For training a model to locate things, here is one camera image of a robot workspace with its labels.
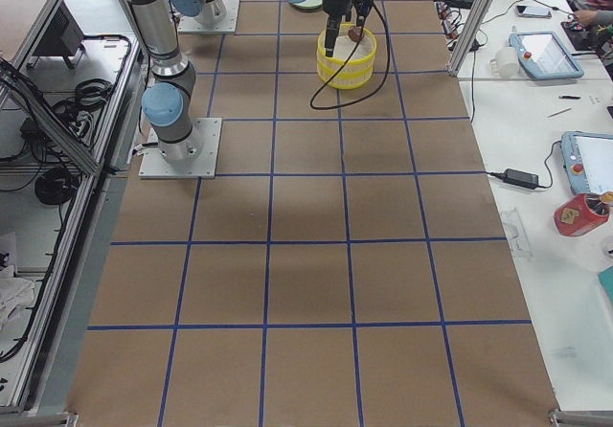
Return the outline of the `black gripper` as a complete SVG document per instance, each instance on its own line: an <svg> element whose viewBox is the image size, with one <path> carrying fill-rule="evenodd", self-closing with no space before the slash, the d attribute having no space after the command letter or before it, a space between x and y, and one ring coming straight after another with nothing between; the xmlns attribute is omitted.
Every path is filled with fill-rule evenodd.
<svg viewBox="0 0 613 427"><path fill-rule="evenodd" d="M366 19L369 16L375 0L352 0L353 8L355 9L356 20L355 25L362 29Z"/></svg>
<svg viewBox="0 0 613 427"><path fill-rule="evenodd" d="M323 0L323 10L328 15L325 31L325 56L333 57L340 24L352 18L352 0Z"/></svg>

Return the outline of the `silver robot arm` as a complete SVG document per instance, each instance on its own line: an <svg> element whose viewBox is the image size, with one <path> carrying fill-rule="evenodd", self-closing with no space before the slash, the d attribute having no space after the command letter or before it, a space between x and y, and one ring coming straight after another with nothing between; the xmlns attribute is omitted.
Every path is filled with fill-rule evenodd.
<svg viewBox="0 0 613 427"><path fill-rule="evenodd" d="M215 0L196 0L198 4ZM306 0L286 0L302 3ZM142 96L142 108L162 157L179 162L197 157L203 147L189 114L195 69L182 53L166 0L125 0L126 14L151 59L154 84Z"/></svg>

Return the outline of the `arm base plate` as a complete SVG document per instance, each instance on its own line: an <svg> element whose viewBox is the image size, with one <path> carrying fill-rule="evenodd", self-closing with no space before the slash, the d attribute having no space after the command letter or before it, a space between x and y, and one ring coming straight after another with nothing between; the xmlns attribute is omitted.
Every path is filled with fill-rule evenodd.
<svg viewBox="0 0 613 427"><path fill-rule="evenodd" d="M180 34L233 34L238 23L239 0L195 1L181 6L178 25Z"/></svg>
<svg viewBox="0 0 613 427"><path fill-rule="evenodd" d="M181 143L160 142L151 129L143 151L139 176L144 179L192 179L216 177L221 118L194 118L191 135Z"/></svg>

